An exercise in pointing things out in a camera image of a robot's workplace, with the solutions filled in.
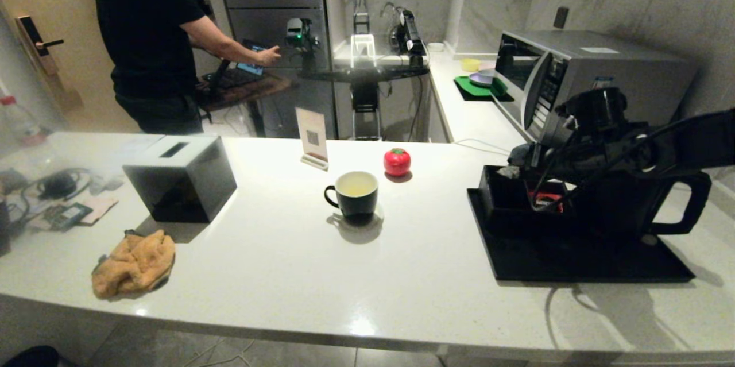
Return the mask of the QR code sign stand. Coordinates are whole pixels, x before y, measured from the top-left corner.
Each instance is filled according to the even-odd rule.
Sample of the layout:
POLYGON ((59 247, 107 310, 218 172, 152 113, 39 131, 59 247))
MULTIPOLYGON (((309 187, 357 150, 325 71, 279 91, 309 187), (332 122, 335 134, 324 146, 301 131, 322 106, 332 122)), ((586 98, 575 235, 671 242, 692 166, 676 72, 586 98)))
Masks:
POLYGON ((322 113, 296 107, 297 128, 303 154, 301 162, 328 171, 326 122, 322 113))

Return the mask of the red tomato-shaped timer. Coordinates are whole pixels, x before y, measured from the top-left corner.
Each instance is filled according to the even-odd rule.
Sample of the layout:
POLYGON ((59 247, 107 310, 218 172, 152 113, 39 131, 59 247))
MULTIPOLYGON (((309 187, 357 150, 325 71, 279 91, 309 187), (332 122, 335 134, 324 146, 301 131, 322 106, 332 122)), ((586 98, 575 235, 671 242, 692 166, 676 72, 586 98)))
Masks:
POLYGON ((402 177, 410 172, 412 158, 405 149, 391 149, 383 156, 384 173, 393 177, 402 177))

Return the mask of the brown wooden desk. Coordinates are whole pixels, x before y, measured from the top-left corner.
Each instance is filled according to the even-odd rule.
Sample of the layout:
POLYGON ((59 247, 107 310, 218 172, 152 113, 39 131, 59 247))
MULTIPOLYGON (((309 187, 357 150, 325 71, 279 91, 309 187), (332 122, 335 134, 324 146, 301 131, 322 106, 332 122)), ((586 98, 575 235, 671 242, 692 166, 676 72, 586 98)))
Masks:
POLYGON ((216 91, 210 82, 202 80, 195 87, 195 102, 206 113, 246 105, 256 136, 264 138, 266 128, 257 102, 267 96, 290 90, 295 85, 291 79, 266 74, 258 81, 216 91))

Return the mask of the silver microwave oven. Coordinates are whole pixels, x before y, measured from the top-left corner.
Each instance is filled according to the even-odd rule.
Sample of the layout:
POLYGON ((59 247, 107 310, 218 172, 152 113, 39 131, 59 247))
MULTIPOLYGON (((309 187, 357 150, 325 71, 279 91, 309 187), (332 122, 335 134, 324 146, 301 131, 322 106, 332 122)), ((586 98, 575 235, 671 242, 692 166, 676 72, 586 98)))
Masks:
POLYGON ((523 137, 540 144, 547 116, 570 98, 617 87, 625 117, 664 125, 672 121, 696 66, 685 58, 590 31, 504 31, 494 65, 514 102, 498 102, 523 137))

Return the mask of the pink paper card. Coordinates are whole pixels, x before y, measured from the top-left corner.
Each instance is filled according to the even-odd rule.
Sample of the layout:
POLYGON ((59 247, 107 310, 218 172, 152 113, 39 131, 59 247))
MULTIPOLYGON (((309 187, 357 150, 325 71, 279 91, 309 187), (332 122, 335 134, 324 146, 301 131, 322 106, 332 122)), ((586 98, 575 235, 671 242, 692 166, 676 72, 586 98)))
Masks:
POLYGON ((79 224, 91 226, 97 223, 108 211, 110 211, 119 202, 118 199, 110 197, 89 197, 82 204, 92 210, 85 215, 79 224))

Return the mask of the red coffee sachet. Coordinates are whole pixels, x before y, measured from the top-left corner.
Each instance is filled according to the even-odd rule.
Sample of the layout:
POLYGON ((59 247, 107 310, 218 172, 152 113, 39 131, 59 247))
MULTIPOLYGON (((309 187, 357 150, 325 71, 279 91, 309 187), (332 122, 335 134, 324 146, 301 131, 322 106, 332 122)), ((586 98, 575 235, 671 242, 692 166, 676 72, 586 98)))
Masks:
POLYGON ((529 192, 531 207, 535 211, 547 213, 564 213, 564 203, 561 201, 562 194, 557 192, 539 191, 529 192))

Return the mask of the orange crumpled cloth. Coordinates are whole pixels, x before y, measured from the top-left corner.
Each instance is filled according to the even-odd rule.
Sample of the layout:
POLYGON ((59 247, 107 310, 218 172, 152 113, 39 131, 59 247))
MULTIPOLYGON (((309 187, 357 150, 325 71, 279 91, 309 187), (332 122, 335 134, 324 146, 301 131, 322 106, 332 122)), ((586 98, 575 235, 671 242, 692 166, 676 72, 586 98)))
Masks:
POLYGON ((168 280, 175 264, 175 242, 162 230, 143 236, 129 229, 113 251, 100 258, 91 274, 98 299, 154 291, 168 280))

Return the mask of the black rectangular tray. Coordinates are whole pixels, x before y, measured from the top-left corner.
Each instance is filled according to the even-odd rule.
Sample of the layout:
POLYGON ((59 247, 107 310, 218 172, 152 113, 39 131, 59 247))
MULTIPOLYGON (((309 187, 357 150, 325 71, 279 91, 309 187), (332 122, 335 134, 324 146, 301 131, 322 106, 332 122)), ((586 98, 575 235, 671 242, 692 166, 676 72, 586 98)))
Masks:
POLYGON ((661 240, 606 242, 591 238, 501 238, 481 222, 480 191, 467 195, 486 256, 498 281, 536 283, 688 283, 690 268, 661 240))

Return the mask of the green silicone mat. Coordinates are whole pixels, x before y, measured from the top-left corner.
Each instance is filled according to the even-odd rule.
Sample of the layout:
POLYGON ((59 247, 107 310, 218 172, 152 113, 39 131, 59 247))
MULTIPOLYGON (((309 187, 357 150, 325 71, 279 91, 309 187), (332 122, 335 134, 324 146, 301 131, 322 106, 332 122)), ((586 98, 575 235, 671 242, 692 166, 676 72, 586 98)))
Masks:
POLYGON ((467 102, 514 102, 504 82, 497 78, 489 84, 474 82, 469 76, 457 76, 452 81, 467 102))

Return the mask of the black mug white inside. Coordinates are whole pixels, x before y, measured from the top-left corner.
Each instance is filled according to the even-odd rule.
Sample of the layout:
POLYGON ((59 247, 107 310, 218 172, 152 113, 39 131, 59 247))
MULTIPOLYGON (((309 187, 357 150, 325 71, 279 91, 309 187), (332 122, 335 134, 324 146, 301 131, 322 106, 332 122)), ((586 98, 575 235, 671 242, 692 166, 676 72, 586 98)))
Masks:
POLYGON ((325 201, 349 222, 369 221, 376 212, 378 179, 372 173, 352 171, 339 176, 324 189, 325 201))

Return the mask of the person in black shirt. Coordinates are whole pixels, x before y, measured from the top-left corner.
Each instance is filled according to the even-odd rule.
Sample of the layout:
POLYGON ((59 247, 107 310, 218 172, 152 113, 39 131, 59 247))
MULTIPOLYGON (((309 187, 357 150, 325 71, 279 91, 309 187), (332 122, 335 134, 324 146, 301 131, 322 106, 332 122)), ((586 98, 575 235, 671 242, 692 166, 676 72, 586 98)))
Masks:
POLYGON ((223 34, 196 0, 95 0, 100 35, 113 61, 116 102, 145 133, 204 131, 194 49, 268 67, 279 47, 253 51, 223 34))

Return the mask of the chrome kitchen faucet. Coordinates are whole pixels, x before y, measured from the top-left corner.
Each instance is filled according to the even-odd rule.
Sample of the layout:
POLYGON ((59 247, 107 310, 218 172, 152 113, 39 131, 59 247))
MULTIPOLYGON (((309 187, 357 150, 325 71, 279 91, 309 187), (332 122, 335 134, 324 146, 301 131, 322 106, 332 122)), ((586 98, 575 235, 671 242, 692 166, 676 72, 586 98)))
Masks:
POLYGON ((384 40, 389 47, 393 47, 396 42, 396 5, 391 1, 386 1, 379 11, 379 19, 384 40))

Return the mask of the black electric kettle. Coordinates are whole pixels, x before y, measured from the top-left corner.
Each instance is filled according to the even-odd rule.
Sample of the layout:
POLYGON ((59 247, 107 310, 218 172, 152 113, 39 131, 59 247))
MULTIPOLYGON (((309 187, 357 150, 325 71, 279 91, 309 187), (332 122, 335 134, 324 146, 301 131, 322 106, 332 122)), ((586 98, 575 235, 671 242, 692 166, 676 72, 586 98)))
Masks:
POLYGON ((704 172, 655 179, 617 174, 586 187, 572 202, 582 223, 608 238, 688 234, 702 215, 711 185, 704 172), (676 183, 685 184, 691 192, 682 218, 677 223, 656 223, 654 219, 676 183))

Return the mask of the clear bottle red cap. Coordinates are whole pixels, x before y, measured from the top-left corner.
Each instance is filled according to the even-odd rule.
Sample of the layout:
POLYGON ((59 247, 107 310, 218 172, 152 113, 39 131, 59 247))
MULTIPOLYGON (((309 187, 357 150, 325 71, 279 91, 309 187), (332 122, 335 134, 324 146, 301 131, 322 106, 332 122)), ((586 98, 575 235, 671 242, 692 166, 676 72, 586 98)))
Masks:
POLYGON ((22 146, 41 145, 47 139, 39 121, 23 106, 17 103, 12 95, 0 97, 3 106, 3 118, 10 128, 15 140, 22 146))

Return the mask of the open black laptop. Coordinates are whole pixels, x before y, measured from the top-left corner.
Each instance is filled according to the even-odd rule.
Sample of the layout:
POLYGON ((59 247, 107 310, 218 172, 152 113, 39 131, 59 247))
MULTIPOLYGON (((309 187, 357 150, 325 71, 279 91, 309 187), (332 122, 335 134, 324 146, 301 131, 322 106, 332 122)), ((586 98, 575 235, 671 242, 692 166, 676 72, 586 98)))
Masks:
MULTIPOLYGON (((259 64, 236 63, 234 68, 231 68, 230 66, 231 63, 229 64, 228 70, 222 77, 220 90, 228 90, 234 87, 244 86, 245 84, 252 82, 257 82, 264 76, 265 68, 259 64)), ((213 73, 202 76, 202 82, 209 84, 209 78, 213 73)))

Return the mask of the robot torso column lit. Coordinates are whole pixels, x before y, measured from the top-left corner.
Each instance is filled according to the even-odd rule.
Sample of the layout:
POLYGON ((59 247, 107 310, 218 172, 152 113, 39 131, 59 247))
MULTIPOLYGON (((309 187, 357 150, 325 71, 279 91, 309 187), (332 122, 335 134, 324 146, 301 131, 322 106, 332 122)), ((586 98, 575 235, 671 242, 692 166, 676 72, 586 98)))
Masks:
MULTIPOLYGON (((370 31, 368 0, 353 0, 351 68, 376 68, 376 46, 370 31)), ((382 140, 378 83, 351 83, 353 139, 382 140)))

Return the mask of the black compartment organizer box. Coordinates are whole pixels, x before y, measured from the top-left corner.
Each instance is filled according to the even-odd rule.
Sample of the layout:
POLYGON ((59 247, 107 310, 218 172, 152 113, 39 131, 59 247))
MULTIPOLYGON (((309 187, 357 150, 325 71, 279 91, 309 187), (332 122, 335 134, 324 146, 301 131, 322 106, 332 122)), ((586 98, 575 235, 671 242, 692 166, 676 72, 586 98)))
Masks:
POLYGON ((478 186, 482 219, 489 233, 517 236, 526 233, 551 233, 565 231, 577 225, 577 208, 571 200, 565 200, 554 209, 535 211, 561 199, 567 193, 561 182, 547 181, 541 184, 535 199, 531 195, 538 186, 538 179, 525 175, 511 179, 498 173, 500 166, 485 165, 478 186))

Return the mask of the black tissue box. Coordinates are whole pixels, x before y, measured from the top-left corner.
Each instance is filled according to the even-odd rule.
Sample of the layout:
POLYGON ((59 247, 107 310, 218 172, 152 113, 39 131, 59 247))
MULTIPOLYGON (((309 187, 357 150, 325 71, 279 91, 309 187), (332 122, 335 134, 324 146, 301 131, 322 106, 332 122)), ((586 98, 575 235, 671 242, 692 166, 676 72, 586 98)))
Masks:
POLYGON ((165 135, 122 169, 158 222, 211 223, 237 189, 217 135, 165 135))

